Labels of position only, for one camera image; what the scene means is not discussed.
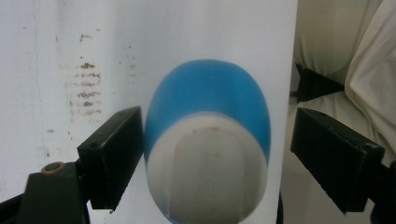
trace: black clamp jaw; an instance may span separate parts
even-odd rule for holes
[[[396,223],[396,161],[381,163],[384,148],[326,114],[298,108],[291,151],[343,213],[363,211],[370,198],[373,224]]]
[[[29,175],[22,195],[0,203],[0,224],[90,223],[87,201],[114,211],[142,154],[140,107],[121,110],[78,147],[76,162]]]

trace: white backdrop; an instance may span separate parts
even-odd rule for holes
[[[0,2],[0,201],[76,147],[113,113],[141,105],[162,78],[194,59],[246,69],[267,100],[268,186],[244,223],[275,223],[297,1]],[[149,195],[143,162],[120,205],[92,223],[168,223]]]

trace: blue top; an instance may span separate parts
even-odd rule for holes
[[[146,119],[146,160],[170,126],[197,112],[216,112],[238,121],[256,138],[268,161],[270,120],[260,87],[241,67],[216,60],[183,63],[160,84]]]

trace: metal screw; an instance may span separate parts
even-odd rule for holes
[[[44,175],[51,175],[61,171],[63,168],[64,163],[61,161],[56,161],[44,166],[43,169],[41,169],[41,173]]]

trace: blue and white object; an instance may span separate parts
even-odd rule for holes
[[[146,120],[148,187],[176,223],[237,223],[267,181],[270,123],[255,80],[241,67],[198,60],[174,69]]]

